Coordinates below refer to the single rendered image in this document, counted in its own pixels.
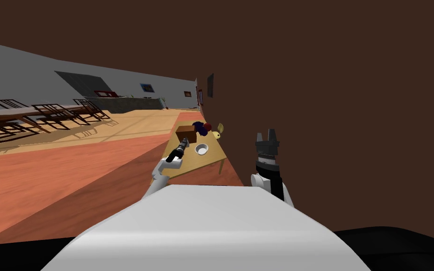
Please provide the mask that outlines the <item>dark blue round object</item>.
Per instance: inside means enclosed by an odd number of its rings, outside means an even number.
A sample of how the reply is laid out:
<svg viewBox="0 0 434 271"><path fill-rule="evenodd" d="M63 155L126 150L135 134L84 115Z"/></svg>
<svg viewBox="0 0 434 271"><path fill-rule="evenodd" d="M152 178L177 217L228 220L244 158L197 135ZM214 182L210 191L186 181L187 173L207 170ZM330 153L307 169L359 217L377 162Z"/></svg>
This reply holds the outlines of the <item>dark blue round object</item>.
<svg viewBox="0 0 434 271"><path fill-rule="evenodd" d="M205 127L205 123L196 121L192 125L194 126L195 132L198 133L200 136L208 135L208 130Z"/></svg>

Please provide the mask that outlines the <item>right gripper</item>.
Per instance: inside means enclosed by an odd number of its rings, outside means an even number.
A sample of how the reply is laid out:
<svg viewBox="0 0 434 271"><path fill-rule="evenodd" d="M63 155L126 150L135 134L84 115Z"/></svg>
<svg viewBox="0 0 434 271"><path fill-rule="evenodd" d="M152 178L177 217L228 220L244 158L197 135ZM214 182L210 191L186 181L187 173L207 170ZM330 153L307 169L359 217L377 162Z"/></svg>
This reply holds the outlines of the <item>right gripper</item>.
<svg viewBox="0 0 434 271"><path fill-rule="evenodd" d="M280 146L280 142L277 141L275 129L270 128L268 130L267 140L268 141L263 141L262 133L257 133L255 143L257 149L257 160L258 162L265 164L275 164L275 156L278 155L278 148Z"/></svg>

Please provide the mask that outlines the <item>light wooden table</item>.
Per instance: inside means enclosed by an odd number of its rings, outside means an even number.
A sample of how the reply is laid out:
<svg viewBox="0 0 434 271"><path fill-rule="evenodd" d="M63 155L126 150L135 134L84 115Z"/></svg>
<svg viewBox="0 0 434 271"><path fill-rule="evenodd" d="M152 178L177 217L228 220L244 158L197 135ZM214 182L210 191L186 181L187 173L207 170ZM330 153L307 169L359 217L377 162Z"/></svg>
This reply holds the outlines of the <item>light wooden table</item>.
<svg viewBox="0 0 434 271"><path fill-rule="evenodd" d="M200 143L209 146L205 155L195 152L195 147ZM197 133L197 142L185 149L180 168L164 161L160 173L169 176L169 183L172 184L223 185L225 182L219 181L219 177L225 160L226 155L211 132L207 136Z"/></svg>

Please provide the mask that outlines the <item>brown wooden box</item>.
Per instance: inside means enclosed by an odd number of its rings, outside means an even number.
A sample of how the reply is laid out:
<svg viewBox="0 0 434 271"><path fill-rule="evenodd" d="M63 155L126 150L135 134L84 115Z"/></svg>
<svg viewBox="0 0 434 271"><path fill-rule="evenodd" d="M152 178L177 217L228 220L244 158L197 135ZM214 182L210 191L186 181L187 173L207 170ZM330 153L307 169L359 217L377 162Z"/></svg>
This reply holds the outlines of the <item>brown wooden box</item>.
<svg viewBox="0 0 434 271"><path fill-rule="evenodd" d="M194 125L179 126L175 134L180 142L185 138L188 139L189 144L197 142L197 132Z"/></svg>

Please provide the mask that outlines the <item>dark wall panel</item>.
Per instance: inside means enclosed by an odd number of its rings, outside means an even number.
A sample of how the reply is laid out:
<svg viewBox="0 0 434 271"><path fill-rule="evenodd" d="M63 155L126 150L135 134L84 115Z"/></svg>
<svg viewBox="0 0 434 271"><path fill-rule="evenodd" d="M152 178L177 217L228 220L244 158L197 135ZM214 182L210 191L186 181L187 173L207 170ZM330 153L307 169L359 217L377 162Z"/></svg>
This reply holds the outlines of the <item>dark wall panel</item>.
<svg viewBox="0 0 434 271"><path fill-rule="evenodd" d="M83 97L119 97L101 77L60 71L55 73Z"/></svg>

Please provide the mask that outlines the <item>dark grey counter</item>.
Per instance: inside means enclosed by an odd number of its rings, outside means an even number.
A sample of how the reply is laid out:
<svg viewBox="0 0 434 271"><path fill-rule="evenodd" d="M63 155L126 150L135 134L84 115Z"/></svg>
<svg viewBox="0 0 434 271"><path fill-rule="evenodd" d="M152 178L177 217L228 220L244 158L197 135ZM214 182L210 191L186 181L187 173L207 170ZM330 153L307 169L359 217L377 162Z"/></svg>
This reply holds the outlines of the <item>dark grey counter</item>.
<svg viewBox="0 0 434 271"><path fill-rule="evenodd" d="M99 109L109 111L111 114L123 114L135 110L162 110L159 99L132 98L132 97L84 97L94 103Z"/></svg>

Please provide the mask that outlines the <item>dark frame chair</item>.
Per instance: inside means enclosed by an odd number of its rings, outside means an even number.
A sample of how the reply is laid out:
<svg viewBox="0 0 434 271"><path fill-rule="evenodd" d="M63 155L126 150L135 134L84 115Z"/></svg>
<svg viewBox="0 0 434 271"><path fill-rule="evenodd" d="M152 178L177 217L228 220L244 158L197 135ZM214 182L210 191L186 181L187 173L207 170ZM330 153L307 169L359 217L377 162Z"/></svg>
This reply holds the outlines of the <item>dark frame chair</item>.
<svg viewBox="0 0 434 271"><path fill-rule="evenodd" d="M0 143L38 135L37 131L23 127L17 122L0 121Z"/></svg>
<svg viewBox="0 0 434 271"><path fill-rule="evenodd" d="M0 107L4 109L13 109L13 108L27 108L28 105L25 105L14 99L0 99Z"/></svg>
<svg viewBox="0 0 434 271"><path fill-rule="evenodd" d="M81 108L70 110L72 113L77 114L78 116L88 115L87 117L83 117L84 120L94 118L96 121L101 121L103 119L111 119L107 114L105 114L101 109L99 109L94 103L86 99L74 99L77 105L80 105Z"/></svg>
<svg viewBox="0 0 434 271"><path fill-rule="evenodd" d="M70 130L63 124L63 121L72 121L77 125L88 125L90 123L79 115L62 107L59 104L34 104L32 105L42 117L37 118L41 124L49 125L57 130Z"/></svg>

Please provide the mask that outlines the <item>long brown dining table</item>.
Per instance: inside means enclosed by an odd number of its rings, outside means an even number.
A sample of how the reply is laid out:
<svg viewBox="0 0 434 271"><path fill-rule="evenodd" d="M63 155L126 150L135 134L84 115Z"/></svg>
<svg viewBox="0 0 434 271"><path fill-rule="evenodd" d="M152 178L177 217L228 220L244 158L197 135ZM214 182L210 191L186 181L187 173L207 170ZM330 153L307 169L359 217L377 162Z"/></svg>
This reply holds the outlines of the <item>long brown dining table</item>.
<svg viewBox="0 0 434 271"><path fill-rule="evenodd" d="M83 106L81 105L59 105L59 104L43 104L44 106L50 106L50 105L58 105L58 107L56 108L57 112L67 112L67 113L72 113L70 112L71 110L76 110L76 109L82 109ZM24 117L29 117L29 116L40 116L40 115L44 115L46 113L50 113L49 109L42 109L42 112L38 111L37 109L35 109L34 107L23 107L23 108L13 108L13 109L0 109L0 121L3 122L7 122L7 121L11 121L13 119L15 120L20 120L23 123L27 123L29 125L31 125L31 127L33 128L37 128L40 131L43 131L45 133L51 133L48 130L45 130L44 128L42 128L39 124L32 122L30 120L26 120Z"/></svg>

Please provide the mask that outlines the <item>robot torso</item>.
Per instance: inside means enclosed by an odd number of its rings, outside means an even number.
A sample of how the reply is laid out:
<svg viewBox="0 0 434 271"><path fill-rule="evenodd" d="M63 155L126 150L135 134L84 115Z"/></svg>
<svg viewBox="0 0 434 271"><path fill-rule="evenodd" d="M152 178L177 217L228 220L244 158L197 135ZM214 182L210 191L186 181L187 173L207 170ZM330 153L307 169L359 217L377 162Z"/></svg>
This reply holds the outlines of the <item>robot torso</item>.
<svg viewBox="0 0 434 271"><path fill-rule="evenodd" d="M42 271L370 271L258 187L171 185L77 236Z"/></svg>

